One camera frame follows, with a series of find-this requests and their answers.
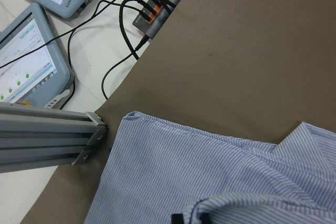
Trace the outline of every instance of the brown table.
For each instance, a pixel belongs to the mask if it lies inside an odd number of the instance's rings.
[[[58,167],[23,223],[84,221],[134,110],[273,143],[301,121],[335,132],[335,17],[335,0],[182,0],[97,110],[108,140],[87,164]]]

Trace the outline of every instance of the folded fabric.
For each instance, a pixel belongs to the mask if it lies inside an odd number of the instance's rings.
[[[307,123],[276,145],[133,112],[85,223],[335,223],[335,158],[336,134]]]

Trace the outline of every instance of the white floor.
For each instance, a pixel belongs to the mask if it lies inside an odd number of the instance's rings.
[[[93,0],[79,18],[70,22],[62,21],[47,12],[55,35],[89,18],[98,1]],[[4,30],[29,4],[30,0],[0,0],[0,31]],[[94,111],[104,103],[100,90],[103,75],[111,66],[129,54],[120,33],[118,17],[119,9],[109,7],[73,37],[70,51],[76,76],[76,92],[65,106],[65,110]],[[135,17],[136,13],[133,10],[125,10],[125,28],[134,45],[142,37],[142,34],[132,26]],[[60,40],[64,48],[66,48],[67,39],[66,36]],[[107,77],[106,92],[108,95],[113,93],[134,64],[135,60],[129,59]],[[56,167],[48,167],[0,174],[0,223],[20,223],[55,169]]]

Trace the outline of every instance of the blue and white striped fabric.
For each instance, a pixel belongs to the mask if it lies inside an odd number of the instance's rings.
[[[302,123],[279,145],[124,117],[85,224],[336,223],[336,134]]]

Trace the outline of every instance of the striped cloth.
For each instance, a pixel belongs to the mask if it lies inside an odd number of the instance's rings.
[[[90,223],[336,223],[336,134],[302,123],[279,145],[140,112],[122,120]]]

